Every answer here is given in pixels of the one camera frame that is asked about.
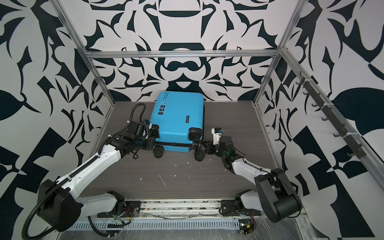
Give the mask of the blue hard-shell suitcase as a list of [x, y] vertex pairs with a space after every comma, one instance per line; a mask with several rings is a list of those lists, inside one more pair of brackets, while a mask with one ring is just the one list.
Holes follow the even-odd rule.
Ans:
[[195, 160], [205, 158], [204, 96], [200, 93], [164, 91], [159, 94], [150, 123], [155, 130], [154, 156], [165, 151], [188, 153], [194, 150]]

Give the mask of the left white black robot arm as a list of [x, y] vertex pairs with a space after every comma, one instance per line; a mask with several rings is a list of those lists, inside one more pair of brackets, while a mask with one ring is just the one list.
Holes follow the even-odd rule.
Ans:
[[[40, 185], [38, 203], [22, 229], [24, 240], [39, 240], [54, 230], [63, 232], [85, 217], [91, 219], [101, 213], [118, 216], [124, 213], [125, 199], [115, 191], [83, 198], [80, 195], [101, 173], [124, 156], [133, 154], [133, 158], [137, 159], [139, 150], [150, 151], [154, 148], [159, 127], [148, 120], [133, 121], [134, 113], [131, 111], [127, 125], [109, 135], [87, 161], [56, 181], [47, 180]], [[35, 215], [51, 228], [37, 236], [30, 236], [29, 227]]]

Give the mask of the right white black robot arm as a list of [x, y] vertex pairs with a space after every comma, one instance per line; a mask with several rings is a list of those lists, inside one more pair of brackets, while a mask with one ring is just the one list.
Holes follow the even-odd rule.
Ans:
[[214, 137], [212, 142], [203, 141], [205, 152], [222, 159], [227, 171], [241, 176], [255, 185], [256, 190], [236, 194], [234, 208], [240, 214], [259, 211], [273, 223], [285, 218], [296, 218], [303, 204], [282, 169], [265, 169], [251, 163], [235, 148], [229, 136]]

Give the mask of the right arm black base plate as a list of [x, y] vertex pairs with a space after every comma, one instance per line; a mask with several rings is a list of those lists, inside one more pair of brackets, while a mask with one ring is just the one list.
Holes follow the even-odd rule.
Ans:
[[223, 216], [260, 216], [262, 212], [246, 209], [238, 200], [221, 200], [219, 214]]

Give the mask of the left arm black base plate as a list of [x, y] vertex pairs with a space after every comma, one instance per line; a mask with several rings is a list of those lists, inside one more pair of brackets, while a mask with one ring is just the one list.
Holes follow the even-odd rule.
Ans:
[[140, 212], [141, 201], [120, 201], [117, 202], [110, 212], [97, 214], [98, 218], [112, 218], [117, 216], [119, 218], [133, 217]]

